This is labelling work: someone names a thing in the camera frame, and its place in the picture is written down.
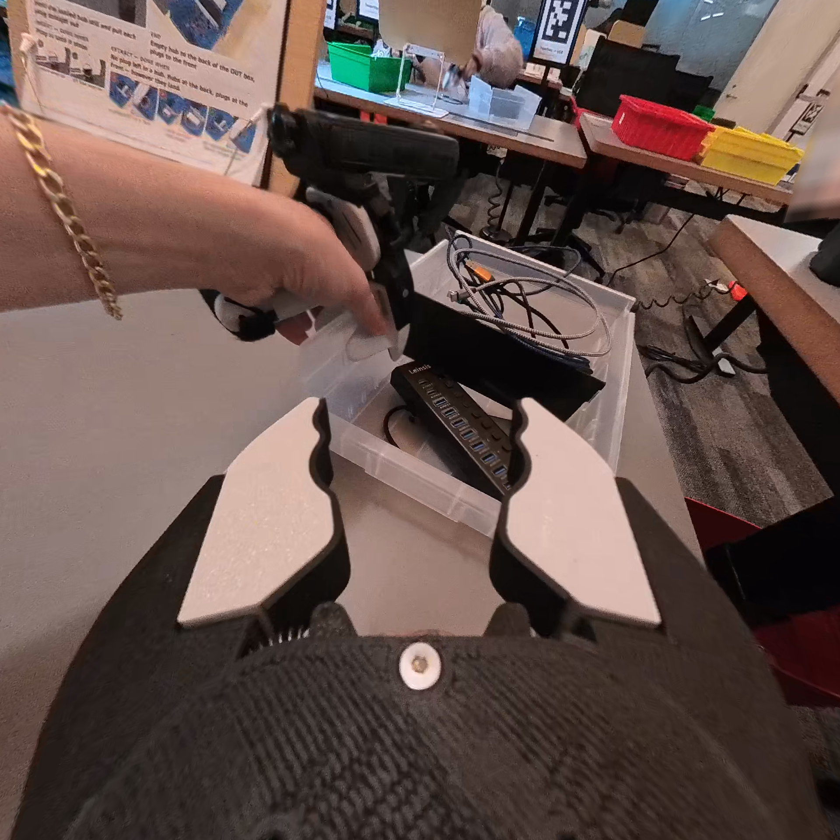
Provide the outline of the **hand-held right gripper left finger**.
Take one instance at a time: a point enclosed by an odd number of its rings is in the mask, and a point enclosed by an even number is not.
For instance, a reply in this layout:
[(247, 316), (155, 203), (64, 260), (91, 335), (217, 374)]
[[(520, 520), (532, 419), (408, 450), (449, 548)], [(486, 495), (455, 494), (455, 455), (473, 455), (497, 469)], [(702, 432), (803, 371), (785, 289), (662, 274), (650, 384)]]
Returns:
[(309, 397), (231, 463), (177, 621), (200, 627), (240, 617), (267, 631), (303, 629), (350, 580), (331, 484), (325, 400)]

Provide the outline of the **black divider panel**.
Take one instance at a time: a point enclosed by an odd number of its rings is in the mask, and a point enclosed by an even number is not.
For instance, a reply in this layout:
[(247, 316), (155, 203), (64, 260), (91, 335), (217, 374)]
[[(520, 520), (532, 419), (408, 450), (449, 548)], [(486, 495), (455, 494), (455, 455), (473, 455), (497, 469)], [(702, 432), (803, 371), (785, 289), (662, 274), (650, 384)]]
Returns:
[(405, 356), (509, 408), (531, 397), (566, 421), (605, 388), (593, 374), (420, 292), (410, 312)]

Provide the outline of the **dark red bin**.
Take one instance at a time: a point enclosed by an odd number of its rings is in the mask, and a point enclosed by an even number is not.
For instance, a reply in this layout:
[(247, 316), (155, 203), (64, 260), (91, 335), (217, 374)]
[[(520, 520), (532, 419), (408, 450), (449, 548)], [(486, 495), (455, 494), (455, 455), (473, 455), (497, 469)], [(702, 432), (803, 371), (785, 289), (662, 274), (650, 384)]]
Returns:
[(697, 500), (686, 506), (709, 574), (751, 628), (788, 703), (838, 707), (838, 498), (766, 528)]

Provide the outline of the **person's left forearm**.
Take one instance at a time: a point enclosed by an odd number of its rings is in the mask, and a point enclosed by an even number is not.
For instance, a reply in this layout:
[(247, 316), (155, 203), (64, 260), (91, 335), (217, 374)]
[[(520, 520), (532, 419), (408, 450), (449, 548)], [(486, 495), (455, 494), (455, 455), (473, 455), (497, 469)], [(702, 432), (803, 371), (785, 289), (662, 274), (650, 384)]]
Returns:
[(142, 155), (2, 103), (2, 311), (98, 301), (121, 320), (119, 270), (143, 255)]

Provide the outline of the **person's left hand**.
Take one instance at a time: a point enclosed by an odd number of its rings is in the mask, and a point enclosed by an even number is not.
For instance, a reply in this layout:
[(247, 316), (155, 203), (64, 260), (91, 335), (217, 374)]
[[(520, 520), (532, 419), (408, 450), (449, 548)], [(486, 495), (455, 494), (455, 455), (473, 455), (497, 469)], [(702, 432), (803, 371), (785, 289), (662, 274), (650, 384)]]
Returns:
[(169, 184), (133, 202), (143, 255), (119, 273), (135, 289), (211, 288), (251, 306), (287, 291), (352, 311), (372, 335), (389, 330), (362, 268), (317, 213), (222, 176), (160, 170)]

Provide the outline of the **plain wooden board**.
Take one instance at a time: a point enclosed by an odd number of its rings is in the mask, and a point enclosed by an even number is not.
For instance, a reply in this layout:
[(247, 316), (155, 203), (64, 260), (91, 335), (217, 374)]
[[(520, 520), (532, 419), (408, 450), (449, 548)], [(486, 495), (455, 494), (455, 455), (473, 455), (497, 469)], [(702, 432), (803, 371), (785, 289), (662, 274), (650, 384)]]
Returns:
[(420, 46), (462, 66), (474, 51), (484, 5), (482, 1), (380, 1), (380, 34), (394, 49)]

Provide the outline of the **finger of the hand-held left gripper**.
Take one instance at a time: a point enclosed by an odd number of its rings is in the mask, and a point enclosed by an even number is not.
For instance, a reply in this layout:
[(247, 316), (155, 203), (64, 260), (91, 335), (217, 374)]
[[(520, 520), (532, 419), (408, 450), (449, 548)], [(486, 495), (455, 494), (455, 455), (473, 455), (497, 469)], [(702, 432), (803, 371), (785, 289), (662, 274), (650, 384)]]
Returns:
[(398, 361), (404, 355), (404, 319), (399, 308), (400, 301), (392, 302), (391, 291), (382, 282), (371, 282), (370, 287), (387, 329), (382, 333), (372, 333), (352, 312), (355, 328), (346, 343), (346, 354), (350, 361), (364, 361), (387, 352), (393, 361)]

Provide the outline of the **grey desk with wood edge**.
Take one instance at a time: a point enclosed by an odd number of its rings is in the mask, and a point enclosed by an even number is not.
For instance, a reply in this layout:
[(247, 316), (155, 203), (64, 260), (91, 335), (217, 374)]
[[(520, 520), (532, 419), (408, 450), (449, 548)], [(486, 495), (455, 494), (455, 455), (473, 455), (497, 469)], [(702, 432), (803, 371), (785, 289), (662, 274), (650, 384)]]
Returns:
[(839, 290), (810, 268), (819, 240), (730, 215), (710, 246), (828, 390), (838, 389)]
[(739, 175), (713, 170), (691, 161), (682, 161), (627, 145), (615, 135), (612, 122), (612, 119), (589, 112), (583, 112), (580, 116), (581, 136), (591, 154), (643, 166), (669, 175), (679, 175), (698, 184), (755, 196), (775, 205), (787, 206), (792, 199), (792, 189), (786, 185), (757, 182)]
[[(428, 89), (408, 86), (407, 94), (424, 93), (432, 98)], [(317, 102), (325, 106), (341, 106), (355, 112), (382, 116), (390, 122), (404, 123), (451, 137), (497, 146), (577, 171), (582, 170), (587, 162), (584, 144), (578, 130), (571, 124), (536, 116), (530, 130), (518, 131), (451, 110), (449, 115), (442, 119), (424, 117), (387, 104), (386, 100), (391, 98), (390, 96), (370, 93), (333, 81), (330, 66), (325, 61), (318, 63), (313, 95)]]

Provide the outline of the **red plastic bin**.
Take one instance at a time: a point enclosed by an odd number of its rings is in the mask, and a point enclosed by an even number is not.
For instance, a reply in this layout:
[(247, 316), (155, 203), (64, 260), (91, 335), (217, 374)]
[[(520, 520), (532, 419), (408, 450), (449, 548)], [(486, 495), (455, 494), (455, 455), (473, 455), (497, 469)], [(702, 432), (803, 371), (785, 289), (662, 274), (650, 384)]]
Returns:
[(627, 94), (619, 97), (612, 131), (625, 145), (661, 154), (678, 161), (692, 161), (705, 138), (715, 129), (692, 113)]

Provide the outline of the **clear plastic bin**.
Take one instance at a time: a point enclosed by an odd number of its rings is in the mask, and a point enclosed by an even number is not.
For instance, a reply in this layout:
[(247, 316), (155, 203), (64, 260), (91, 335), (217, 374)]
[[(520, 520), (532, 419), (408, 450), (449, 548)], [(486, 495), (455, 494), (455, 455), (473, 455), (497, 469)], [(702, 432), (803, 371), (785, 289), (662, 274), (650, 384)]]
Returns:
[[(609, 353), (591, 361), (604, 387), (566, 424), (617, 475), (636, 353), (636, 300), (580, 276), (570, 275), (569, 281), (597, 305), (612, 344)], [(420, 426), (398, 413), (392, 430), (402, 446), (386, 442), (382, 420), (398, 404), (390, 384), (397, 362), (385, 350), (364, 360), (350, 357), (346, 345), (354, 330), (354, 321), (344, 313), (316, 331), (300, 350), (298, 371), (304, 394), (325, 399), (330, 412), (332, 453), (448, 519), (491, 536), (499, 501), (456, 477), (433, 451), (430, 437)]]

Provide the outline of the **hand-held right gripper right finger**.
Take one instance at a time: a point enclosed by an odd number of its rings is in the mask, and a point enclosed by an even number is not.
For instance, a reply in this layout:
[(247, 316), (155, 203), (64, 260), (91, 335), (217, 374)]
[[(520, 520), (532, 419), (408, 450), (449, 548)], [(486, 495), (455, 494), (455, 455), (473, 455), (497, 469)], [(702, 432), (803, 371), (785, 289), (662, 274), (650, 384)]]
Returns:
[(531, 397), (511, 423), (511, 488), (490, 548), (490, 581), (558, 637), (601, 620), (656, 631), (663, 619), (616, 478), (565, 422)]

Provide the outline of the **black usb hub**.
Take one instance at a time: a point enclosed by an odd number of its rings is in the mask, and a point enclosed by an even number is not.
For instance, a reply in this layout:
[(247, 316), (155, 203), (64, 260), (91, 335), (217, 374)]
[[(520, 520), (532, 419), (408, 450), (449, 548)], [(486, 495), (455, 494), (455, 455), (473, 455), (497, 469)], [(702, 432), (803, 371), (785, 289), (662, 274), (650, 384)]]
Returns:
[(508, 494), (509, 435), (462, 385), (417, 362), (395, 367), (390, 384), (455, 477), (497, 500)]

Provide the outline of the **green plastic bin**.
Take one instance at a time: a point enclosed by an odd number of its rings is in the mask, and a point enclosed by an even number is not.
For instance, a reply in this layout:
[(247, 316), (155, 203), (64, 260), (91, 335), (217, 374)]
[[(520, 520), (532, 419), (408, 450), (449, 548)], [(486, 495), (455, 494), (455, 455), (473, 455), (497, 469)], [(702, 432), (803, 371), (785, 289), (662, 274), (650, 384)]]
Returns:
[(328, 42), (328, 52), (333, 81), (370, 93), (404, 91), (413, 72), (409, 58), (374, 56), (369, 45)]

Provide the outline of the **yellow plastic bin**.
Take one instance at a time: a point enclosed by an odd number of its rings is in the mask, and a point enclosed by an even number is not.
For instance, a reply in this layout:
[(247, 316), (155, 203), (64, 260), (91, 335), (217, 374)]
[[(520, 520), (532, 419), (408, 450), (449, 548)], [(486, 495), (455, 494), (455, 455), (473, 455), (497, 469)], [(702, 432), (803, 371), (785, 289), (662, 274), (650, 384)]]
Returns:
[(767, 133), (714, 126), (695, 162), (706, 168), (777, 186), (802, 160), (804, 151)]

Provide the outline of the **clear acrylic stand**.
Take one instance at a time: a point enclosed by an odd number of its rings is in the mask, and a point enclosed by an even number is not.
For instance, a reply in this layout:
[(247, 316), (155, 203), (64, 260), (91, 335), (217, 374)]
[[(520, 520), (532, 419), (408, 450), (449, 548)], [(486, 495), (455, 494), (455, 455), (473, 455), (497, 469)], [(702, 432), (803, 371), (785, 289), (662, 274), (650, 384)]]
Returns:
[[(403, 70), (407, 67), (409, 60), (414, 58), (432, 59), (437, 61), (437, 85), (432, 98), (427, 94), (405, 94), (403, 87)], [(420, 45), (405, 43), (400, 56), (400, 66), (397, 73), (395, 96), (386, 100), (386, 103), (401, 110), (420, 114), (424, 117), (442, 119), (449, 115), (449, 111), (440, 108), (438, 105), (444, 103), (444, 79), (449, 68), (452, 67), (446, 54), (442, 50), (431, 49)]]

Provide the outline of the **black monitor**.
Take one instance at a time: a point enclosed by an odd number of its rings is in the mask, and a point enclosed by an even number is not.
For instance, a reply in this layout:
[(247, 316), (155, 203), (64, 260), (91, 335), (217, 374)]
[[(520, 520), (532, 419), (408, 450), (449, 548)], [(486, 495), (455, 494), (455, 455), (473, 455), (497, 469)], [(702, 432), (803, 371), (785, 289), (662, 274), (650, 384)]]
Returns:
[(600, 39), (574, 86), (577, 109), (614, 117), (621, 96), (692, 112), (709, 90), (713, 76), (679, 70), (678, 55)]

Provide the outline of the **clear plastic container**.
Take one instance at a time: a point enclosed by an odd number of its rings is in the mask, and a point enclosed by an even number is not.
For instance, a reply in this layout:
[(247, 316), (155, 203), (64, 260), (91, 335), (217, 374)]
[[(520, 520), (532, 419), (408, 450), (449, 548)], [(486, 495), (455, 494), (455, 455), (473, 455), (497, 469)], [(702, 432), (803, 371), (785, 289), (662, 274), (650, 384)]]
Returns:
[(514, 130), (530, 130), (541, 97), (522, 86), (501, 89), (473, 76), (469, 82), (466, 114), (473, 119), (495, 123)]

